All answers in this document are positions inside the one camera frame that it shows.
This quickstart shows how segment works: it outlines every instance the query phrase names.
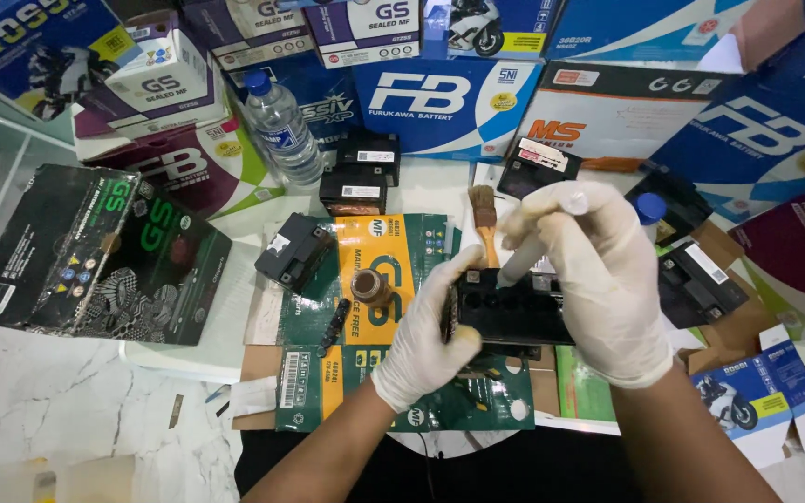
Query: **blue bottle cap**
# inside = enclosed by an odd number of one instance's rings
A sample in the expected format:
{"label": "blue bottle cap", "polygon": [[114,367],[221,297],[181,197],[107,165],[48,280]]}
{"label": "blue bottle cap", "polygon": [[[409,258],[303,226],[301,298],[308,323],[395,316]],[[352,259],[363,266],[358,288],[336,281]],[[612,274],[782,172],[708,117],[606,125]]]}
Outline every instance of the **blue bottle cap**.
{"label": "blue bottle cap", "polygon": [[244,75],[244,87],[247,88],[253,96],[266,96],[272,89],[272,81],[269,76],[262,70],[256,70]]}
{"label": "blue bottle cap", "polygon": [[666,202],[657,194],[645,192],[632,203],[642,225],[651,225],[666,215]]}

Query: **water bottle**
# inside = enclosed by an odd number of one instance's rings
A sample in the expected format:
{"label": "water bottle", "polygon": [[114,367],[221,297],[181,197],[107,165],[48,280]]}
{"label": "water bottle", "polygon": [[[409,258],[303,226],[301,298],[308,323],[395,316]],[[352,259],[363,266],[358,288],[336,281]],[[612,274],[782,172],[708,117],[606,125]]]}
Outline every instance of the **water bottle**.
{"label": "water bottle", "polygon": [[666,201],[652,192],[645,192],[632,202],[635,212],[639,214],[639,223],[648,239],[657,243],[657,222],[666,215]]}
{"label": "water bottle", "polygon": [[303,120],[297,100],[285,86],[274,84],[262,70],[244,77],[249,118],[269,148],[275,166],[299,186],[319,183],[323,160],[319,144]]}

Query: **paint brush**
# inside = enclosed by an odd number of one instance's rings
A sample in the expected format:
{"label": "paint brush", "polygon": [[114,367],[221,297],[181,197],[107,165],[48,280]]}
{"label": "paint brush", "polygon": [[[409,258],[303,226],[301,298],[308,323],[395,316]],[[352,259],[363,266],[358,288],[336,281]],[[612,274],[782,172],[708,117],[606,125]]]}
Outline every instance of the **paint brush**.
{"label": "paint brush", "polygon": [[475,185],[468,189],[471,210],[474,213],[474,227],[486,248],[486,262],[490,268],[499,267],[496,255],[496,197],[489,185]]}

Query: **latex glove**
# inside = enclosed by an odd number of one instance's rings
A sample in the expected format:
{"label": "latex glove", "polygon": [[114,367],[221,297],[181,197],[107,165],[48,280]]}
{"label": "latex glove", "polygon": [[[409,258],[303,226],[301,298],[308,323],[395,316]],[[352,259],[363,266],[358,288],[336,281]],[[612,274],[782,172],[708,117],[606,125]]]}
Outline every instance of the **latex glove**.
{"label": "latex glove", "polygon": [[[584,209],[587,202],[585,215],[562,212],[562,203],[579,206],[575,201]],[[509,249],[539,231],[564,291],[565,325],[581,359],[601,377],[620,387],[648,387],[673,366],[654,246],[615,188],[595,182],[543,187],[523,198],[499,229]]]}
{"label": "latex glove", "polygon": [[483,257],[483,247],[471,245],[430,271],[400,320],[390,352],[371,372],[378,396],[397,414],[451,381],[479,353],[480,334],[471,326],[457,326],[443,344],[440,316],[449,286]]}

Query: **wooden brush handle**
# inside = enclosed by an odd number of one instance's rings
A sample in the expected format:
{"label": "wooden brush handle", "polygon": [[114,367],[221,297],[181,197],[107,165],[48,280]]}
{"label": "wooden brush handle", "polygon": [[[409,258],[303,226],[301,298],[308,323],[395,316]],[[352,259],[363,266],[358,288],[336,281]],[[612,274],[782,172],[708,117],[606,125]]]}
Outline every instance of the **wooden brush handle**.
{"label": "wooden brush handle", "polygon": [[499,256],[496,255],[496,228],[477,227],[477,233],[483,239],[483,247],[486,248],[486,267],[499,268]]}

